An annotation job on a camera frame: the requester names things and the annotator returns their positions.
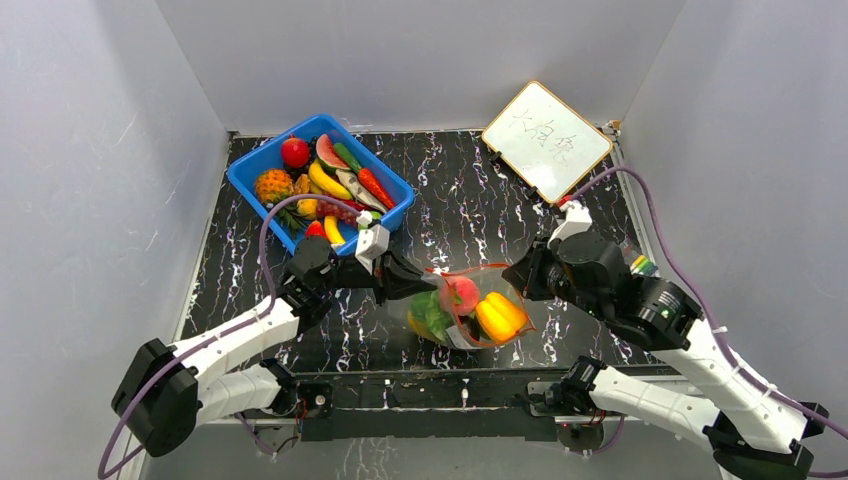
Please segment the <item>green toy lettuce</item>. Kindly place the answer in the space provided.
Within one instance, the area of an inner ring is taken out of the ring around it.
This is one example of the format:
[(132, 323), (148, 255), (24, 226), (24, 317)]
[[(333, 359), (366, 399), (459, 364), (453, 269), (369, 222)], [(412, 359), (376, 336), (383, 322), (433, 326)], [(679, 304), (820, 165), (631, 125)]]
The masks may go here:
[(450, 308), (445, 308), (439, 291), (414, 295), (407, 320), (419, 336), (441, 345), (453, 345), (448, 330), (456, 325), (456, 316)]

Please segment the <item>yellow toy bell pepper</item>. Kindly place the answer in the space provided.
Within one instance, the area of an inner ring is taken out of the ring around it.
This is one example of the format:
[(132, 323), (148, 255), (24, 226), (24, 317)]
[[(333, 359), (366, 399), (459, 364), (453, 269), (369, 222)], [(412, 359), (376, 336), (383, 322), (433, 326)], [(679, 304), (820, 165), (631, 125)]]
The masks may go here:
[(476, 305), (475, 316), (485, 335), (498, 345), (530, 329), (526, 311), (498, 292), (487, 294)]

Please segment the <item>clear zip top bag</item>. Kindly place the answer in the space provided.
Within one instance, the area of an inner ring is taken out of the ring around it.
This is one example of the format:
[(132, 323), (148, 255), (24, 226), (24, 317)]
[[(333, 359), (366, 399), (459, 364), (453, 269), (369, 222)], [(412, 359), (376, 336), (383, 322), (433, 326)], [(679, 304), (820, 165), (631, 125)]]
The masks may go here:
[(429, 269), (424, 279), (435, 289), (402, 301), (400, 318), (418, 336), (452, 349), (507, 345), (533, 332), (535, 325), (518, 290), (502, 277), (506, 268)]

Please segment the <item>yellow toy mango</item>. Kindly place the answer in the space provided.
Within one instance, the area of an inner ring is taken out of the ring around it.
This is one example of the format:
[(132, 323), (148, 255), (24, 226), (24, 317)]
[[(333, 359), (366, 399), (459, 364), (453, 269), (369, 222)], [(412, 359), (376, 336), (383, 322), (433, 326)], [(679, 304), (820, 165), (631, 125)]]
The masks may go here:
[(446, 343), (445, 317), (441, 311), (417, 314), (409, 311), (406, 315), (407, 322), (412, 330), (420, 337), (438, 343)]

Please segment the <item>toy peach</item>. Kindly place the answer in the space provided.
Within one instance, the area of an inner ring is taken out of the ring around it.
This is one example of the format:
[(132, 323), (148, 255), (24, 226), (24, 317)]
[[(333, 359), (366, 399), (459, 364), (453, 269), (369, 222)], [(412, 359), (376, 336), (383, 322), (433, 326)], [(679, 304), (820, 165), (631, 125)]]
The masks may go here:
[(447, 276), (444, 280), (446, 286), (439, 293), (443, 310), (457, 316), (470, 315), (481, 299), (477, 285), (460, 275)]

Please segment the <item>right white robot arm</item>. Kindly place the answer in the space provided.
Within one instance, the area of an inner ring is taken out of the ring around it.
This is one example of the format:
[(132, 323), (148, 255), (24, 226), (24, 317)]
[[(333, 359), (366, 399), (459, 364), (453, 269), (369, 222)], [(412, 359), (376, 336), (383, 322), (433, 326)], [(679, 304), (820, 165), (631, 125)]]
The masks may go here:
[(725, 353), (702, 309), (676, 284), (634, 273), (621, 248), (586, 231), (565, 239), (536, 238), (503, 278), (526, 300), (561, 299), (604, 324), (616, 337), (651, 353), (683, 375), (696, 396), (630, 377), (581, 356), (562, 379), (528, 387), (536, 416), (613, 411), (643, 420), (706, 449), (738, 479), (808, 479), (826, 410), (788, 406), (777, 391)]

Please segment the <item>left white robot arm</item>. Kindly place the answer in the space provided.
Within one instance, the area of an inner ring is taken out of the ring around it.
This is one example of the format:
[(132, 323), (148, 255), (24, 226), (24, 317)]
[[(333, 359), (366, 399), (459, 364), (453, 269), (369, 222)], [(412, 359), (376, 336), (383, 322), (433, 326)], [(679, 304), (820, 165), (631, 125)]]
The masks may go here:
[(171, 345), (160, 339), (136, 352), (111, 401), (113, 411), (152, 457), (180, 446), (196, 427), (234, 413), (294, 411), (299, 391), (286, 371), (268, 361), (238, 365), (317, 326), (340, 289), (369, 289), (378, 303), (436, 290), (438, 277), (388, 250), (361, 262), (340, 256), (328, 240), (301, 240), (275, 291), (259, 304), (206, 333)]

